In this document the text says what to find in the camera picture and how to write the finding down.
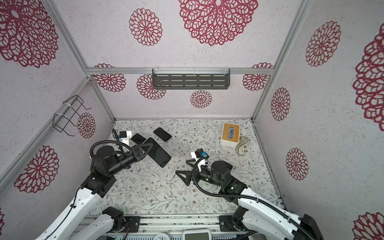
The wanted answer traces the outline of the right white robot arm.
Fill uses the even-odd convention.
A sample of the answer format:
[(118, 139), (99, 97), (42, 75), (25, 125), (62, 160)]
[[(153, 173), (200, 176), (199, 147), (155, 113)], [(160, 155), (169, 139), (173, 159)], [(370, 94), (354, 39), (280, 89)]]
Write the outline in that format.
[(186, 163), (191, 171), (176, 171), (188, 186), (193, 183), (202, 193), (223, 198), (238, 206), (231, 217), (231, 224), (239, 231), (260, 233), (271, 240), (322, 240), (324, 237), (316, 221), (305, 214), (302, 217), (277, 207), (246, 184), (231, 175), (232, 165), (215, 161), (208, 167), (207, 158), (201, 157), (193, 164)]

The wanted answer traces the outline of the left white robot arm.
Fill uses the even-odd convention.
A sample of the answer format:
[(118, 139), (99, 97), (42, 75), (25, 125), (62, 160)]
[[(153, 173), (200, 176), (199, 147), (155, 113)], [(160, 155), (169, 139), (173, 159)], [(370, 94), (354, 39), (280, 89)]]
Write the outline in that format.
[(91, 173), (77, 189), (69, 205), (38, 236), (38, 239), (96, 240), (109, 231), (122, 231), (126, 222), (124, 213), (114, 207), (108, 207), (92, 224), (77, 234), (73, 234), (87, 213), (115, 184), (116, 174), (143, 160), (152, 148), (151, 143), (130, 147), (114, 140), (99, 141), (93, 144), (90, 148)]

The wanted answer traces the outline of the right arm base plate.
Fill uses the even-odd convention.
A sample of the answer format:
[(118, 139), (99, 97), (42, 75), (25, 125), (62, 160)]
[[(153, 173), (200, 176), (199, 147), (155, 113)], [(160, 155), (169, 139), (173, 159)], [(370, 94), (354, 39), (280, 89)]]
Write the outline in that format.
[(219, 224), (221, 232), (239, 232), (243, 230), (241, 221), (234, 216), (219, 216)]

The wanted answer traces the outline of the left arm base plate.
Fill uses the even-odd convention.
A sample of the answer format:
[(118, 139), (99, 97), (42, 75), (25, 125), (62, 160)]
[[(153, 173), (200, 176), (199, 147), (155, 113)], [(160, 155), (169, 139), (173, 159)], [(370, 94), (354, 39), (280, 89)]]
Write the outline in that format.
[(124, 216), (124, 225), (122, 232), (124, 233), (137, 233), (140, 227), (140, 216)]

